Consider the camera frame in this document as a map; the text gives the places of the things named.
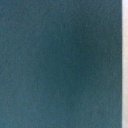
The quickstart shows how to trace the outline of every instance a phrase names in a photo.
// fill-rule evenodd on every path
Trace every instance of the white border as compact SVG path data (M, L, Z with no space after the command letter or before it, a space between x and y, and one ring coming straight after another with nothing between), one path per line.
M128 0L122 0L123 29L123 111L122 127L128 128Z

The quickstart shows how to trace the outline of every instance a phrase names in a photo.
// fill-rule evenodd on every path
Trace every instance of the teal fabric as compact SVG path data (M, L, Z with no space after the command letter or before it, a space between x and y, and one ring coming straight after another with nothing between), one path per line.
M0 1L0 128L121 128L120 0Z

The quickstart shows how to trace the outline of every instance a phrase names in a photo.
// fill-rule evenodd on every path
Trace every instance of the teal background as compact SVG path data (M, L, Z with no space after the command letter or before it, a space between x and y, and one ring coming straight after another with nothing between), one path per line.
M0 1L0 128L121 128L120 0Z

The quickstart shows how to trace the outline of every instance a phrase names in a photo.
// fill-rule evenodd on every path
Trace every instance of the white strip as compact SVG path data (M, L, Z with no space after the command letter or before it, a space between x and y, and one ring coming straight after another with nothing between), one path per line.
M122 126L128 128L128 0L122 0L123 29L123 112Z

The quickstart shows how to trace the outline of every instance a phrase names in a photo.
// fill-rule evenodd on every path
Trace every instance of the teal surface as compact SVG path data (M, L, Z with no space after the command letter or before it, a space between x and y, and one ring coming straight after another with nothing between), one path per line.
M0 0L0 128L121 128L120 0Z

